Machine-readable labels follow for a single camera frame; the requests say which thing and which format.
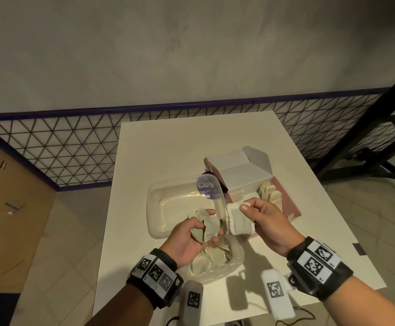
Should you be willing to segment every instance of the black wristband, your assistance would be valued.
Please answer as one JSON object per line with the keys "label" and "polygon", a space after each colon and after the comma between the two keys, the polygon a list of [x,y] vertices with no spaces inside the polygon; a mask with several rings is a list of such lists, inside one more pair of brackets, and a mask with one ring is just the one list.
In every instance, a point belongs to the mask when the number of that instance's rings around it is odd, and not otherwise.
{"label": "black wristband", "polygon": [[170,307],[184,282],[175,273],[177,267],[177,263],[167,253],[155,248],[131,270],[126,283],[139,289],[154,309]]}
{"label": "black wristband", "polygon": [[294,247],[287,259],[293,273],[290,283],[320,301],[331,296],[353,275],[334,250],[311,237]]}

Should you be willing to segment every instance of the brown cardboard panel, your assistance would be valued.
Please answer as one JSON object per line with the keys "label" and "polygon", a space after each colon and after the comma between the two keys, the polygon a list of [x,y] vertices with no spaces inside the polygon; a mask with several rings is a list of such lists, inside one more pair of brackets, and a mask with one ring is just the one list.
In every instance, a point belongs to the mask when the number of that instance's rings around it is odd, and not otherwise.
{"label": "brown cardboard panel", "polygon": [[21,292],[55,191],[0,150],[0,292]]}

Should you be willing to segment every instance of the person's left hand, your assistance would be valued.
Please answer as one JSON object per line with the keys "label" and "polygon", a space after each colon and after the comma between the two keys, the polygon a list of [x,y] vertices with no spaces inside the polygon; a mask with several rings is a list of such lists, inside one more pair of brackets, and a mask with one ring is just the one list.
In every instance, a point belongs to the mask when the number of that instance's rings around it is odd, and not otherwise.
{"label": "person's left hand", "polygon": [[[216,213],[214,209],[207,209],[207,211],[210,215],[214,215]],[[208,242],[197,242],[191,235],[191,229],[193,228],[203,229],[204,224],[196,217],[185,219],[173,228],[169,238],[167,238],[164,244],[160,247],[162,251],[175,260],[178,268],[181,268],[193,261],[199,252],[201,252],[205,247],[217,244],[219,241],[218,238],[212,237]],[[218,235],[223,234],[223,230],[220,229]]]}

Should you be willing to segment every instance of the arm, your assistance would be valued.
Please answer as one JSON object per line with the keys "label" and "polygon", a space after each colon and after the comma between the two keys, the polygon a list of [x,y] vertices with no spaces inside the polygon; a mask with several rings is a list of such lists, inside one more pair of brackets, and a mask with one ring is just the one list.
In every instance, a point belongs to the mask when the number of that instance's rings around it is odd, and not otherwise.
{"label": "arm", "polygon": [[[240,210],[251,220],[267,246],[286,257],[288,252],[304,241],[287,217],[275,205],[260,199],[250,199],[252,207]],[[395,325],[395,305],[377,291],[352,276],[323,302],[339,326]]]}
{"label": "arm", "polygon": [[323,304],[339,326],[395,325],[395,305],[355,276]]}
{"label": "arm", "polygon": [[[213,209],[207,211],[214,215]],[[205,247],[218,243],[213,237],[210,241],[201,244],[191,235],[191,229],[203,229],[204,225],[196,217],[185,219],[176,225],[169,238],[160,249],[167,253],[176,262],[178,268],[187,265]],[[154,308],[149,299],[133,285],[125,285],[113,299],[111,299],[86,326],[147,326],[149,325]]]}

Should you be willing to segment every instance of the black metal stand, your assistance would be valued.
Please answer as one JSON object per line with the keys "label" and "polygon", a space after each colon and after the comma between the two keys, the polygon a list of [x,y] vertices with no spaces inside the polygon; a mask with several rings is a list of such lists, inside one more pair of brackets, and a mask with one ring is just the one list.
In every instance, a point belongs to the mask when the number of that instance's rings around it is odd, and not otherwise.
{"label": "black metal stand", "polygon": [[378,153],[369,149],[360,151],[355,158],[365,161],[363,165],[331,169],[379,124],[392,122],[395,125],[395,115],[391,115],[394,111],[395,84],[369,107],[346,135],[313,167],[320,182],[338,182],[365,176],[395,179],[395,166],[387,162],[395,155],[395,141]]}

